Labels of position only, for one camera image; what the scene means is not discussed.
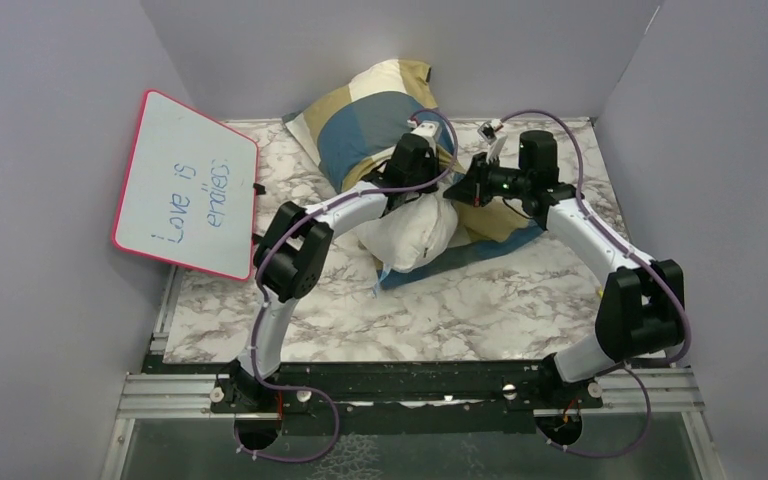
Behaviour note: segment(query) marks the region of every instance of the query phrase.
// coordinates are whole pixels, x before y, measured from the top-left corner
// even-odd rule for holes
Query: cable
[[[516,208],[514,208],[514,206],[513,206],[513,205],[511,205],[510,203],[508,203],[508,199],[507,199],[507,198],[503,198],[503,199],[502,199],[502,203],[504,203],[506,207],[510,208],[512,212],[516,213],[516,214],[517,214],[517,215],[519,215],[520,217],[522,217],[522,218],[524,218],[524,219],[526,219],[526,220],[531,220],[531,217],[529,217],[528,215],[526,215],[526,214],[524,214],[524,213],[520,212],[519,210],[517,210]]]
[[[643,380],[641,380],[636,373],[632,372],[631,369],[623,368],[623,370],[628,372],[628,374],[631,375],[634,381],[636,381],[637,384],[640,385],[640,391],[643,392],[643,400],[646,402],[646,424],[643,425],[643,428],[640,430],[640,434],[637,435],[637,438],[633,442],[626,445],[624,448],[617,450],[616,452],[608,452],[608,453],[588,452],[586,450],[578,450],[576,448],[570,448],[567,445],[559,445],[553,442],[552,440],[550,440],[549,437],[547,437],[546,434],[543,433],[543,431],[538,428],[537,431],[540,432],[540,435],[543,435],[543,438],[546,439],[546,444],[564,453],[569,453],[570,455],[575,455],[577,457],[584,457],[584,458],[597,458],[597,459],[621,457],[627,453],[631,453],[637,447],[639,447],[640,444],[643,443],[643,440],[646,439],[646,435],[649,434],[649,426],[652,424],[652,402],[651,400],[649,400],[649,391],[646,390],[646,386],[643,385]]]
[[[302,225],[313,220],[315,217],[321,215],[326,210],[330,210],[338,205],[348,202],[349,200],[360,197],[361,195],[376,194],[376,193],[388,194],[388,193],[415,192],[417,190],[422,190],[432,185],[436,185],[437,182],[439,182],[440,180],[443,180],[447,175],[449,175],[458,161],[457,160],[458,159],[458,135],[455,132],[455,128],[452,126],[452,123],[449,121],[449,119],[446,118],[442,113],[438,112],[437,110],[432,110],[429,108],[423,108],[421,110],[417,110],[416,112],[414,112],[413,115],[411,115],[411,119],[415,118],[417,114],[425,113],[425,112],[432,113],[437,117],[439,117],[446,124],[446,128],[448,128],[449,134],[452,136],[452,159],[449,162],[449,164],[446,166],[446,169],[442,173],[440,173],[440,175],[438,175],[433,180],[429,180],[428,182],[425,182],[423,184],[416,185],[413,187],[374,188],[374,189],[364,190],[361,192],[356,192],[354,194],[350,194],[345,197],[337,198],[333,202],[327,204],[326,206],[320,207],[310,212],[309,214],[305,215],[301,220],[299,220],[295,225],[290,227],[289,230],[287,230],[287,232],[284,233],[284,235],[280,239],[278,239],[277,242],[275,242],[275,245],[273,245],[272,248],[269,249],[269,252],[267,252],[266,256],[263,258],[263,262],[261,262],[260,267],[257,269],[257,274],[255,275],[255,282],[257,284],[257,288],[263,294],[263,303],[261,304],[260,311],[257,312],[257,317],[255,318],[254,324],[252,325],[251,344],[249,345],[249,352],[251,355],[251,364],[252,364],[252,373],[254,374],[254,378],[261,385],[263,385],[264,387],[270,390],[275,390],[279,392],[298,392],[298,391],[305,390],[311,393],[315,393],[316,395],[319,395],[320,397],[322,397],[322,399],[325,400],[328,403],[328,405],[331,407],[331,411],[334,414],[334,433],[331,435],[331,439],[328,441],[328,445],[326,445],[325,448],[323,448],[320,452],[315,453],[313,455],[306,456],[306,457],[298,457],[298,458],[281,457],[278,455],[272,455],[268,453],[260,453],[258,450],[250,450],[246,448],[242,444],[242,442],[240,442],[237,435],[236,428],[235,428],[234,439],[237,442],[237,453],[246,452],[252,455],[252,459],[257,459],[258,457],[260,457],[260,458],[265,458],[267,460],[273,460],[281,463],[307,463],[326,455],[328,452],[331,451],[331,449],[334,448],[334,445],[337,444],[337,440],[340,437],[340,411],[337,409],[337,404],[334,402],[334,400],[331,397],[328,396],[327,393],[313,387],[294,387],[289,385],[275,385],[273,383],[267,382],[260,375],[260,372],[257,370],[257,334],[260,331],[260,324],[263,321],[263,318],[266,314],[266,310],[269,308],[269,294],[266,291],[266,287],[263,285],[263,272],[266,270],[266,266],[269,265],[269,262],[272,261],[272,257],[275,256],[275,252],[281,249],[281,246],[287,242],[288,238],[292,237],[293,234],[302,227]]]
[[[617,238],[614,236],[614,234],[608,229],[606,226],[602,224],[602,222],[598,221],[598,217],[591,212],[587,206],[584,204],[584,199],[582,198],[582,189],[584,187],[584,155],[581,153],[581,147],[578,145],[578,140],[575,138],[575,135],[572,133],[572,130],[569,128],[569,126],[561,120],[556,115],[549,113],[544,110],[536,110],[536,109],[529,109],[529,110],[520,110],[517,112],[514,112],[510,115],[507,115],[505,117],[502,117],[500,120],[502,123],[510,120],[511,118],[518,117],[520,115],[525,114],[538,114],[543,115],[546,117],[551,118],[555,121],[560,127],[566,132],[567,136],[569,137],[570,141],[572,141],[572,145],[575,148],[575,154],[578,158],[578,181],[576,184],[576,190],[575,190],[575,200],[576,203],[578,203],[578,208],[581,210],[581,213],[584,215],[584,218],[586,218],[594,227],[596,227],[596,230],[599,231],[602,235],[605,236],[605,238],[608,239],[609,242],[624,256],[627,258],[630,258],[634,263],[640,265],[640,267],[646,272],[647,275],[649,275],[652,280],[661,288],[661,290],[664,291],[664,294],[669,298],[670,303],[672,303],[673,307],[678,312],[678,316],[681,319],[681,328],[684,331],[684,342],[682,343],[681,349],[673,355],[672,357],[669,357],[667,359],[657,359],[657,358],[638,358],[636,361],[638,361],[641,365],[647,366],[647,367],[663,367],[663,366],[669,366],[671,363],[675,363],[682,358],[684,358],[685,355],[687,355],[687,352],[690,350],[690,343],[691,343],[691,333],[690,333],[690,320],[687,318],[687,312],[684,310],[684,306],[681,304],[681,301],[679,301],[678,297],[675,293],[673,293],[672,289],[667,285],[667,283],[658,275],[655,270],[648,264],[646,261],[644,261],[642,258],[640,258],[632,249],[627,248],[625,245],[623,245],[622,242],[617,240]]]

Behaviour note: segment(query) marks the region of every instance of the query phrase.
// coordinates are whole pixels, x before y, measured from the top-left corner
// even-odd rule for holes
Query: metal frame
[[[149,352],[162,354],[172,325],[178,293],[184,269],[172,267],[166,282],[160,311],[155,323]],[[697,467],[703,480],[726,479],[716,445],[703,412],[705,404],[689,368],[662,368],[635,370],[647,390],[653,412],[681,413],[693,450]],[[210,411],[209,393],[216,376],[213,374],[128,374],[125,378],[116,421],[107,457],[102,470],[102,480],[121,478],[133,436],[134,426],[140,419],[248,419],[277,420],[276,413],[224,413]],[[623,371],[599,378],[604,406],[584,409],[582,415],[614,415],[644,413],[645,403],[637,382]],[[538,409],[535,416],[557,415],[560,410]]]

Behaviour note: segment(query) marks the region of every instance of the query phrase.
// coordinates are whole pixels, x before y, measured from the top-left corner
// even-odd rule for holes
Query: marble table
[[[467,166],[482,143],[479,122],[457,121],[459,161]],[[319,202],[334,190],[277,121],[232,128],[260,146],[256,231],[281,203]],[[584,194],[609,224],[624,231],[592,126],[571,119],[584,151]],[[512,122],[502,163],[516,165],[515,139],[544,129],[558,139],[561,178],[573,181],[575,152],[559,127],[542,120]],[[582,261],[551,233],[516,252],[452,270],[394,290],[372,287],[370,255],[351,232],[332,245],[320,283],[298,305],[284,342],[285,361],[432,361],[539,359],[592,331],[598,283]],[[187,271],[169,309],[166,363],[227,362],[246,345],[260,302],[254,282]]]

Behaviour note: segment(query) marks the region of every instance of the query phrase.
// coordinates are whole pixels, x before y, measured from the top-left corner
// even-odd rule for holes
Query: black cable
[[[505,199],[502,199],[502,203],[504,203],[506,207],[510,208],[512,212],[516,213],[516,214],[517,214],[517,215],[519,215],[520,217],[522,217],[522,218],[524,218],[524,219],[526,219],[526,220],[531,220],[531,217],[529,217],[528,215],[526,215],[526,214],[524,214],[524,213],[520,212],[519,210],[517,210],[516,208],[514,208],[514,206],[513,206],[513,205],[511,205],[510,203],[508,203],[508,199],[507,199],[507,198],[505,198]]]

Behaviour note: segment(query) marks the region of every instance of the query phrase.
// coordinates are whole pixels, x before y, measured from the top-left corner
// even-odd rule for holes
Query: gray backdrop
[[[685,269],[723,462],[768,478],[768,2],[667,0],[596,127],[632,237]]]
[[[278,117],[370,65],[432,64],[450,115],[597,115],[660,0],[142,0],[196,106]]]
[[[186,94],[136,0],[79,3],[0,2],[0,479],[98,476],[165,270],[109,235],[142,91]]]

